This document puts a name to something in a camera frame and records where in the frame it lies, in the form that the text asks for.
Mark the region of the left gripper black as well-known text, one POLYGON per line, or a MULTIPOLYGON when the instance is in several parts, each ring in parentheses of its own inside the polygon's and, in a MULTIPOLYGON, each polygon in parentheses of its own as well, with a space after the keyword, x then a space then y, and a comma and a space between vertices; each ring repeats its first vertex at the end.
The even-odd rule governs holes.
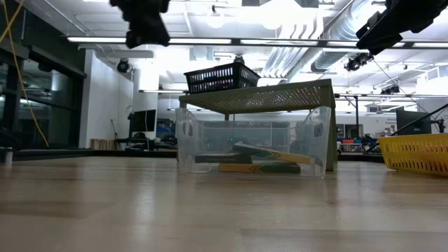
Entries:
POLYGON ((135 13, 127 16, 129 28, 125 45, 135 48, 146 44, 167 47, 170 36, 159 13, 135 13))

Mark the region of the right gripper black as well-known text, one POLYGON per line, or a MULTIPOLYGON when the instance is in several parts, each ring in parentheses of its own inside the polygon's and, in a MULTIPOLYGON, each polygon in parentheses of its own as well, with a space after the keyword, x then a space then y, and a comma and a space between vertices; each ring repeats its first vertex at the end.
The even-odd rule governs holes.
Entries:
POLYGON ((403 40, 400 35, 406 24, 406 14, 396 10, 377 11, 356 32, 356 47, 377 55, 403 40))

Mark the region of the black plastic basket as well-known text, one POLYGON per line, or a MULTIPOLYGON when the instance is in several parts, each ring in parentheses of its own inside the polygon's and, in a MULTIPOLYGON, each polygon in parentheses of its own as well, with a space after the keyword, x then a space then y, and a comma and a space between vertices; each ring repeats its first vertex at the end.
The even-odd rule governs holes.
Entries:
POLYGON ((190 94, 255 88, 260 76, 240 62, 184 73, 190 94))

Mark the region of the clear plastic bin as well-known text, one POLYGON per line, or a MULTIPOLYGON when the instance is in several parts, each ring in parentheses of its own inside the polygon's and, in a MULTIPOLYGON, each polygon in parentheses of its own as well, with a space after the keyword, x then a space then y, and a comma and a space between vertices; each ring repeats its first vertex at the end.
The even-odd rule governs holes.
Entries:
POLYGON ((232 150, 236 143, 307 155, 316 161, 316 164, 298 164, 250 155, 252 164, 294 163, 301 168, 299 174, 262 175, 323 178, 328 172, 326 165, 329 152, 326 147, 330 135, 330 108, 326 106, 311 110, 297 122, 205 121, 179 108, 176 110, 176 122, 178 168, 183 174, 248 174, 220 172, 220 164, 217 163, 195 163, 195 156, 200 154, 237 153, 232 150))

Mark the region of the yellow plastic basket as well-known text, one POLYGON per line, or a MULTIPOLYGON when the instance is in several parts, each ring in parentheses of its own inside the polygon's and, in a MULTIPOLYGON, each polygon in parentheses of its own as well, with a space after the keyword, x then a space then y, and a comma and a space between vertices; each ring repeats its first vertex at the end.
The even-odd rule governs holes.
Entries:
POLYGON ((389 169, 448 177, 448 133, 378 138, 389 169))

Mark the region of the yellow green crayon box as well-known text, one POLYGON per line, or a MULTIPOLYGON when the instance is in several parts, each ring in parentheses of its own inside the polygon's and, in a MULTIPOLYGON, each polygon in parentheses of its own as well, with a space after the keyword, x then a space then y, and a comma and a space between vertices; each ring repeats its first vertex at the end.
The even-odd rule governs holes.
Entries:
POLYGON ((269 160, 280 160, 304 165, 316 164, 314 157, 295 153, 281 152, 277 150, 270 150, 267 148, 259 148, 244 143, 235 143, 232 147, 232 150, 237 153, 251 155, 258 158, 267 158, 269 160))
POLYGON ((299 174, 301 168, 297 164, 220 164, 220 172, 248 174, 299 174))
POLYGON ((196 155, 195 163, 251 164, 252 158, 238 153, 206 153, 196 155))

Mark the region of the black ceiling spotlight cluster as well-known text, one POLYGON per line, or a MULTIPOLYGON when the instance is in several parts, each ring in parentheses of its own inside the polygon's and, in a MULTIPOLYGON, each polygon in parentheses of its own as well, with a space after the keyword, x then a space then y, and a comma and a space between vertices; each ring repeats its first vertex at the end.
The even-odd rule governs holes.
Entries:
POLYGON ((361 52, 348 59, 348 62, 344 65, 347 71, 357 71, 368 62, 374 59, 374 55, 369 52, 361 52))

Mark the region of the long ceiling light strip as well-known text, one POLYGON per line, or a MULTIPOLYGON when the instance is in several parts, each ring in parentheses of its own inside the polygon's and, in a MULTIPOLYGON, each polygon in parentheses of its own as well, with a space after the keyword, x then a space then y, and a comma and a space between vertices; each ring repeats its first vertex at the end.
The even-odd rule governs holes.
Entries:
MULTIPOLYGON (((125 44, 126 38, 100 36, 68 36, 68 41, 79 44, 125 44)), ((356 41, 323 39, 280 38, 171 38, 170 46, 255 46, 255 47, 301 47, 301 48, 356 48, 356 41)), ((448 50, 448 42, 401 41, 391 49, 448 50)))

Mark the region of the black computer monitor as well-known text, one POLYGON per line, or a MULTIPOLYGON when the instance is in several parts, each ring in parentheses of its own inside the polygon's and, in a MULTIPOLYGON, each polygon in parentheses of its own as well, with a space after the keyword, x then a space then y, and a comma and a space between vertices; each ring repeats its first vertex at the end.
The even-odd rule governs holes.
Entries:
POLYGON ((156 110, 135 111, 130 113, 130 130, 132 132, 154 132, 156 124, 156 110))
POLYGON ((396 111, 398 136, 431 134, 431 119, 427 113, 414 111, 396 111))

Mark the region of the green perforated metal shelf riser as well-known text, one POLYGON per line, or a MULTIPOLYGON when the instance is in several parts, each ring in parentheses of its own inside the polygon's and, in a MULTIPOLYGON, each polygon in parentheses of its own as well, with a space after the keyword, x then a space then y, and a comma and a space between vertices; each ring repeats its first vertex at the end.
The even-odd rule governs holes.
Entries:
POLYGON ((188 94, 180 96, 178 100, 182 109, 191 104, 223 114, 226 121, 229 116, 237 114, 303 111, 327 106, 330 108, 330 135, 325 168, 328 172, 337 169, 335 94, 330 79, 188 94))

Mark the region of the small grey cylinder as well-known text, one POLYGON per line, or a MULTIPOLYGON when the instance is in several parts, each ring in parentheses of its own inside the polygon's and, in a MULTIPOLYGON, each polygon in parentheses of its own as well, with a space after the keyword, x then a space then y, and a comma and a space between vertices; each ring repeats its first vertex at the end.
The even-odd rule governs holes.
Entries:
POLYGON ((0 147, 0 167, 10 169, 13 162, 13 149, 11 147, 0 147))

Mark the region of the black aluminium table frame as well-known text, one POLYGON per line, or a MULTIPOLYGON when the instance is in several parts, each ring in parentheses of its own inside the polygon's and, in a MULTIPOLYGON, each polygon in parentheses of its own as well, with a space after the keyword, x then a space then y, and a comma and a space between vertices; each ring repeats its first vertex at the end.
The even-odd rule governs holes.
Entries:
MULTIPOLYGON (((14 150, 13 161, 49 160, 61 158, 81 158, 89 156, 122 157, 122 158, 176 158, 176 152, 169 151, 121 151, 121 150, 14 150)), ((384 163, 381 155, 363 155, 359 153, 342 154, 339 161, 376 162, 384 163)))

